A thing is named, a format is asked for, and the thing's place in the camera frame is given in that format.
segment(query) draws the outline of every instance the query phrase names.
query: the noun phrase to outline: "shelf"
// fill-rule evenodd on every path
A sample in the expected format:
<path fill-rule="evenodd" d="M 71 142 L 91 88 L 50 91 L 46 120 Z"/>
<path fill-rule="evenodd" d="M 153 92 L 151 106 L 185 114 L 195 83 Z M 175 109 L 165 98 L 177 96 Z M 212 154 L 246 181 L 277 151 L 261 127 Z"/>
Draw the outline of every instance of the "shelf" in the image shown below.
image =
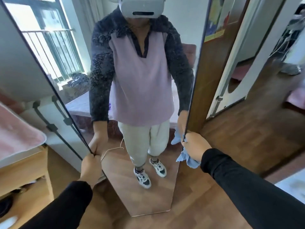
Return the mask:
<path fill-rule="evenodd" d="M 14 196 L 13 206 L 2 218 L 4 220 L 17 216 L 17 222 L 10 229 L 17 229 L 34 217 L 51 202 L 47 181 L 40 179 L 24 192 Z"/>
<path fill-rule="evenodd" d="M 47 148 L 0 169 L 0 196 L 48 173 Z"/>

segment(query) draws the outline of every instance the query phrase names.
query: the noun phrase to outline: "hand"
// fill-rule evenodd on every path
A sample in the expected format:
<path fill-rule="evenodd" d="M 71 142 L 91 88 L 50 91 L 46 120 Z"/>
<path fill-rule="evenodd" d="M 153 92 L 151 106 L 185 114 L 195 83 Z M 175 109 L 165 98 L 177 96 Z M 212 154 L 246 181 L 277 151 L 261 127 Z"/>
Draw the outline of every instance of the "hand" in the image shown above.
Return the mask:
<path fill-rule="evenodd" d="M 188 120 L 188 115 L 189 115 L 189 112 L 188 112 L 188 111 L 182 110 L 182 111 L 180 112 L 179 117 L 178 117 L 177 125 L 178 125 L 179 134 L 180 134 L 180 136 L 181 136 L 181 140 L 183 140 L 182 135 L 183 135 L 184 132 L 185 132 L 186 122 L 187 122 L 187 120 Z"/>
<path fill-rule="evenodd" d="M 102 155 L 108 142 L 107 121 L 95 121 L 93 123 L 94 137 L 89 143 L 90 150 L 97 155 Z"/>
<path fill-rule="evenodd" d="M 87 182 L 93 189 L 101 175 L 101 156 L 88 154 L 81 163 L 81 178 L 79 181 Z"/>
<path fill-rule="evenodd" d="M 200 134 L 195 132 L 188 132 L 185 135 L 185 142 L 182 145 L 185 147 L 186 151 L 196 161 L 201 161 L 202 155 L 208 149 L 212 147 Z"/>

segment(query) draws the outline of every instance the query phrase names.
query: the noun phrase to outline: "dark fuzzy sleeve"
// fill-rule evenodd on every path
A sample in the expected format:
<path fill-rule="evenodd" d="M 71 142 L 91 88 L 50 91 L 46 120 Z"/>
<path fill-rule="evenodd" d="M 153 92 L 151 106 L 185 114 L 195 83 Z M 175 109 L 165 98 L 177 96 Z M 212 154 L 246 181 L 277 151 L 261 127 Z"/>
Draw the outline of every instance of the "dark fuzzy sleeve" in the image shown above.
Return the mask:
<path fill-rule="evenodd" d="M 91 41 L 90 114 L 92 121 L 107 121 L 111 83 L 115 74 L 110 31 L 95 25 Z"/>
<path fill-rule="evenodd" d="M 193 71 L 189 61 L 183 52 L 180 34 L 175 27 L 168 22 L 168 35 L 165 42 L 165 54 L 168 69 L 175 81 L 179 96 L 179 112 L 189 110 L 192 88 L 194 83 Z"/>

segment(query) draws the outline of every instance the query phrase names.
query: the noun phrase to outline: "poster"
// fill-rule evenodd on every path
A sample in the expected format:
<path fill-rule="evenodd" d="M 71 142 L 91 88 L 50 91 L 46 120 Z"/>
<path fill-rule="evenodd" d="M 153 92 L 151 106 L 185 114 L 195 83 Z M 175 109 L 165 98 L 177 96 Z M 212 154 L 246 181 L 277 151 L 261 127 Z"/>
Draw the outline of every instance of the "poster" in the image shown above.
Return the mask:
<path fill-rule="evenodd" d="M 204 42 L 224 35 L 235 0 L 212 0 Z"/>

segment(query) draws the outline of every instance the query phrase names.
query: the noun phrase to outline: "black sleeve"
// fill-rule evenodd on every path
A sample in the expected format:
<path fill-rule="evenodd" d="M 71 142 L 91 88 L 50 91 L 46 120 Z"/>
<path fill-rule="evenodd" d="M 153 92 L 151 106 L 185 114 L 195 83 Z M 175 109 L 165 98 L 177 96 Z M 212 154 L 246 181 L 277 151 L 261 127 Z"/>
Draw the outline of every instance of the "black sleeve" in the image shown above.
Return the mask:
<path fill-rule="evenodd" d="M 182 110 L 189 110 L 194 84 L 194 74 L 183 51 L 180 34 L 178 34 L 177 30 L 170 22 L 168 22 L 168 24 L 169 33 L 166 37 L 164 49 L 168 70 L 177 86 L 179 115 Z"/>
<path fill-rule="evenodd" d="M 73 181 L 53 202 L 20 229 L 76 229 L 92 195 L 88 183 Z"/>
<path fill-rule="evenodd" d="M 109 95 L 115 74 L 110 32 L 96 23 L 91 41 L 89 105 L 92 121 L 108 121 Z"/>
<path fill-rule="evenodd" d="M 253 229 L 305 228 L 305 205 L 217 149 L 202 156 L 201 169 L 226 192 Z"/>

